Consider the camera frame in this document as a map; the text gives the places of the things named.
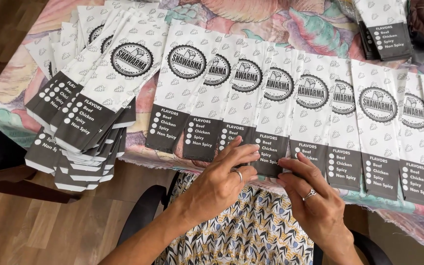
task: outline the silver ring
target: silver ring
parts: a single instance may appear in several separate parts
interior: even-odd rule
[[[243,181],[243,176],[241,175],[241,172],[238,171],[237,169],[232,170],[232,172],[237,172],[238,175],[240,176],[240,183]]]
[[[309,194],[307,194],[307,196],[305,196],[305,198],[303,198],[303,201],[305,201],[306,199],[310,198],[313,195],[317,195],[317,192],[314,189],[311,189]]]

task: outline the pastel floral tablecloth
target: pastel floral tablecloth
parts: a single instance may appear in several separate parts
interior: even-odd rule
[[[168,16],[222,33],[276,42],[309,53],[365,61],[357,25],[341,11],[339,3],[350,0],[162,0]],[[24,44],[59,30],[62,21],[78,5],[103,5],[103,0],[50,0],[0,76],[0,130],[23,147],[29,147],[40,124],[27,115],[24,105],[47,79]],[[385,66],[399,68],[402,62]],[[424,65],[410,66],[424,74]],[[126,153],[121,160],[147,167],[201,172],[207,163],[182,159],[182,139],[174,154],[145,147],[146,130],[158,75],[137,97],[137,122],[127,130]],[[276,194],[284,190],[271,179],[252,185]],[[376,211],[424,245],[424,206],[399,199],[392,201],[362,192],[340,190],[348,203]]]

